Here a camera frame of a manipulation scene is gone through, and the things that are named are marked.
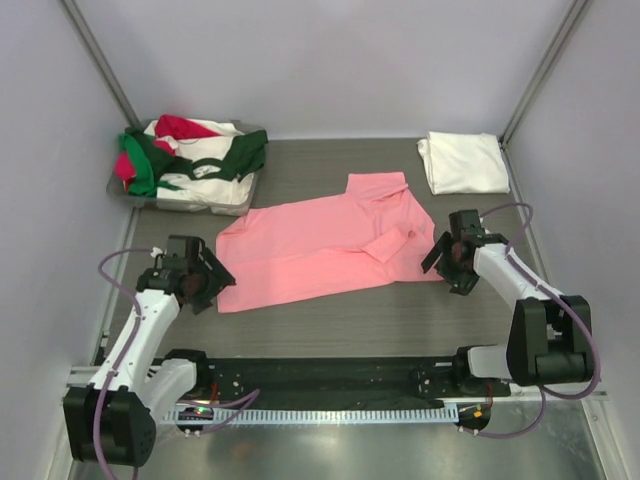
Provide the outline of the pink t shirt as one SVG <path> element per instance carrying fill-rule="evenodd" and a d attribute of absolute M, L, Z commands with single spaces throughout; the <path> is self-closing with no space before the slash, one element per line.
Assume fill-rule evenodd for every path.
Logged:
<path fill-rule="evenodd" d="M 236 283 L 218 296 L 217 309 L 437 281 L 421 266 L 434 233 L 403 173 L 351 174 L 341 194 L 252 209 L 219 233 L 216 255 Z"/>

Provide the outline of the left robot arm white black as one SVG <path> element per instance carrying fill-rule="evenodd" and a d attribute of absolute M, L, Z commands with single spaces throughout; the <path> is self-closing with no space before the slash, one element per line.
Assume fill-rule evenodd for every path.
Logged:
<path fill-rule="evenodd" d="M 178 349 L 151 369 L 160 343 L 182 308 L 210 308 L 235 278 L 197 236 L 169 236 L 151 253 L 154 264 L 127 292 L 129 317 L 109 354 L 84 386 L 63 399 L 71 455 L 137 469 L 151 456 L 162 417 L 185 396 L 213 382 L 203 351 Z"/>

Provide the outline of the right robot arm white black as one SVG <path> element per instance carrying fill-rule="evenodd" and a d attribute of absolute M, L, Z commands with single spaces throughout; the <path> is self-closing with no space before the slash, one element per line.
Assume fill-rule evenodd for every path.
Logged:
<path fill-rule="evenodd" d="M 485 280 L 513 310 L 506 344 L 457 350 L 454 370 L 460 380 L 511 381 L 566 400 L 582 399 L 597 388 L 601 363 L 587 300 L 567 296 L 539 277 L 511 241 L 484 228 L 477 211 L 451 213 L 448 230 L 421 266 L 461 296 Z"/>

